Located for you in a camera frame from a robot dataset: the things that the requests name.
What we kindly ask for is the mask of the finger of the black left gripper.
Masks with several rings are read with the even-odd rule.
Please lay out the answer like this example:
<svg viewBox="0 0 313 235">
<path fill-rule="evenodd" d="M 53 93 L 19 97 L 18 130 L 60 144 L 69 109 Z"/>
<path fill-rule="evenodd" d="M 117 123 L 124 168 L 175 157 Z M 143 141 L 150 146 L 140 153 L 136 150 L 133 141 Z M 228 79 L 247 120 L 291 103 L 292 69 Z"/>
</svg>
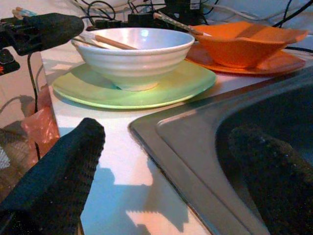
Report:
<svg viewBox="0 0 313 235">
<path fill-rule="evenodd" d="M 24 17 L 23 22 L 38 30 L 39 51 L 63 45 L 84 31 L 85 24 L 77 16 L 49 13 Z"/>
</svg>

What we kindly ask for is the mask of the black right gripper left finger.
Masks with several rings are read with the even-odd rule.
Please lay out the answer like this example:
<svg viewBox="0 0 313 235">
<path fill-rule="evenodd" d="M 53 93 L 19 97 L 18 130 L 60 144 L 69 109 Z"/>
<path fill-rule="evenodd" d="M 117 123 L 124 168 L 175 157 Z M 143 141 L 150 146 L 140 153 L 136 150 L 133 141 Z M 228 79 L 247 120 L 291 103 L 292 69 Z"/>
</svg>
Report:
<svg viewBox="0 0 313 235">
<path fill-rule="evenodd" d="M 1 202 L 1 234 L 75 234 L 104 143 L 88 117 L 62 136 Z"/>
</svg>

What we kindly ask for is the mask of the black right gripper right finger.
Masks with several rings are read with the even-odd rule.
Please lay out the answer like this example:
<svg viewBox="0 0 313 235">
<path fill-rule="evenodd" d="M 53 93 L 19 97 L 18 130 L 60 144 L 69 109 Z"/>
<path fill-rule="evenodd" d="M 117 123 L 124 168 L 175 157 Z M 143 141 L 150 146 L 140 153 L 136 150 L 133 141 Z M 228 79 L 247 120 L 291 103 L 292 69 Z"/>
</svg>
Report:
<svg viewBox="0 0 313 235">
<path fill-rule="evenodd" d="M 272 235 L 313 233 L 313 167 L 293 147 L 253 125 L 228 136 L 248 191 Z"/>
</svg>

